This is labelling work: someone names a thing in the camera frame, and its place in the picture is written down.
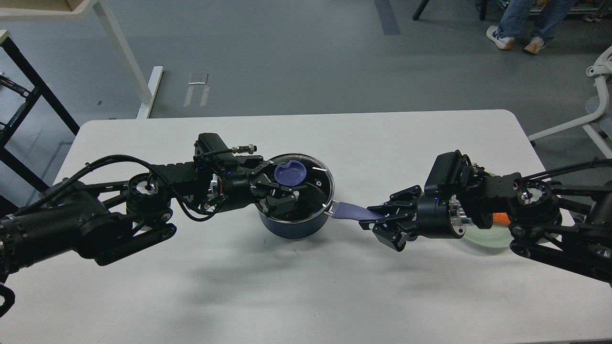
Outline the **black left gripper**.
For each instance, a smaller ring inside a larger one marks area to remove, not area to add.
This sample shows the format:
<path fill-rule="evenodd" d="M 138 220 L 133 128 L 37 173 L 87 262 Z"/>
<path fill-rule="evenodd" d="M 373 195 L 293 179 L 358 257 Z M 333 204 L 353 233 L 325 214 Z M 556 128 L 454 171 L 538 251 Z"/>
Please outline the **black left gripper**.
<path fill-rule="evenodd" d="M 300 198 L 305 185 L 283 190 L 275 181 L 276 165 L 254 155 L 257 146 L 247 144 L 228 147 L 216 133 L 201 133 L 197 137 L 194 163 L 211 177 L 216 176 L 216 187 L 210 186 L 212 199 L 221 213 L 243 209 L 254 204 L 260 215 L 277 221 L 300 221 L 308 218 L 306 201 Z"/>

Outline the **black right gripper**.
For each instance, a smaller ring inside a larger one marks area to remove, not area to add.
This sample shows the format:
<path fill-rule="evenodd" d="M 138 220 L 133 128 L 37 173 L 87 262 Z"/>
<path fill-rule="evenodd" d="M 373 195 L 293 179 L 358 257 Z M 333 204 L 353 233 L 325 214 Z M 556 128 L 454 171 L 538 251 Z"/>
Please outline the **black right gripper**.
<path fill-rule="evenodd" d="M 411 186 L 389 196 L 381 205 L 371 205 L 368 210 L 380 214 L 377 218 L 359 220 L 363 230 L 369 230 L 376 239 L 402 252 L 407 242 L 418 237 L 431 239 L 459 239 L 465 235 L 460 225 L 454 225 L 451 214 L 452 197 L 468 189 L 470 159 L 459 150 L 438 155 L 424 186 Z M 416 213 L 414 234 L 405 233 L 397 221 L 388 217 L 407 217 Z"/>

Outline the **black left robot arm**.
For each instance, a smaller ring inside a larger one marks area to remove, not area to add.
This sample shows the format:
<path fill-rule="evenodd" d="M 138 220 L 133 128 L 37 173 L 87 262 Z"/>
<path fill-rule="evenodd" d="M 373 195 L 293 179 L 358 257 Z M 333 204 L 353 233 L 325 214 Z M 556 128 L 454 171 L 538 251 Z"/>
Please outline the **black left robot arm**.
<path fill-rule="evenodd" d="M 175 235 L 171 200 L 195 222 L 262 203 L 265 213 L 290 213 L 306 174 L 284 179 L 286 162 L 255 155 L 253 144 L 228 147 L 216 133 L 199 134 L 192 161 L 153 165 L 107 155 L 46 190 L 39 201 L 1 218 L 1 314 L 15 303 L 10 274 L 74 251 L 106 266 Z"/>

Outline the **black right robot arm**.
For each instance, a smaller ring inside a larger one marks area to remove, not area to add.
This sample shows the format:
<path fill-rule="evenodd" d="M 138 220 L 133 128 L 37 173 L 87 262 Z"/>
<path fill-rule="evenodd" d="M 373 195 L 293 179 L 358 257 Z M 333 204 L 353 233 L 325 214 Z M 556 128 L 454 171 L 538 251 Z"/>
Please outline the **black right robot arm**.
<path fill-rule="evenodd" d="M 610 166 L 594 160 L 522 176 L 491 175 L 455 150 L 438 155 L 424 187 L 391 194 L 372 215 L 359 220 L 377 239 L 401 252 L 418 237 L 459 239 L 468 225 L 492 226 L 505 213 L 518 256 L 582 276 L 611 282 L 611 183 L 564 187 L 546 178 L 587 168 Z"/>

